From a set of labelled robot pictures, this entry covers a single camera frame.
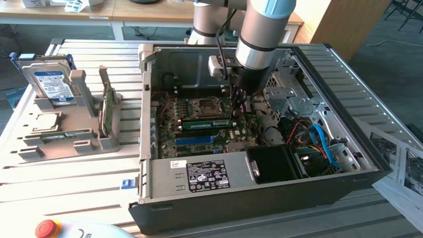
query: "floor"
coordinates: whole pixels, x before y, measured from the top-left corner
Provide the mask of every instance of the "floor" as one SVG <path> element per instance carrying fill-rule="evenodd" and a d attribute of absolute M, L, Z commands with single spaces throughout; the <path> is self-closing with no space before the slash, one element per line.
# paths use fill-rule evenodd
<path fill-rule="evenodd" d="M 414 44 L 423 42 L 423 34 L 420 34 L 422 21 L 412 20 L 402 31 L 398 28 L 405 16 L 394 13 L 389 20 L 384 15 L 370 33 L 361 49 L 353 58 L 350 65 L 364 78 L 370 88 L 382 98 L 389 108 L 405 123 L 414 123 L 423 130 L 423 47 L 410 46 L 388 42 L 381 46 L 372 47 L 382 40 L 405 41 Z M 23 52 L 43 54 L 53 38 L 113 40 L 114 34 L 110 27 L 81 27 L 81 26 L 38 26 L 18 25 L 18 38 Z M 155 27 L 143 29 L 142 32 L 150 36 Z M 133 28 L 125 28 L 127 40 L 146 40 L 146 37 L 135 36 Z M 151 40 L 182 40 L 186 28 L 159 28 Z M 25 77 L 18 73 L 9 59 L 0 59 L 0 91 L 27 85 Z M 0 93 L 0 131 L 3 131 L 13 109 Z"/>

